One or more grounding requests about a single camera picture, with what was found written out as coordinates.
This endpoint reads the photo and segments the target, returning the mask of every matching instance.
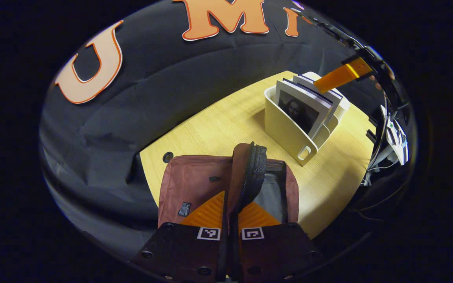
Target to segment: light wood tabletop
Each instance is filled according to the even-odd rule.
[[[254,141],[268,149],[268,158],[286,161],[293,171],[300,190],[300,226],[311,239],[324,230],[345,208],[365,175],[374,146],[366,132],[375,132],[375,127],[351,104],[329,140],[302,167],[264,131],[264,91],[293,75],[281,72],[236,91],[143,149],[142,166],[157,205],[166,152],[231,156],[238,143]]]

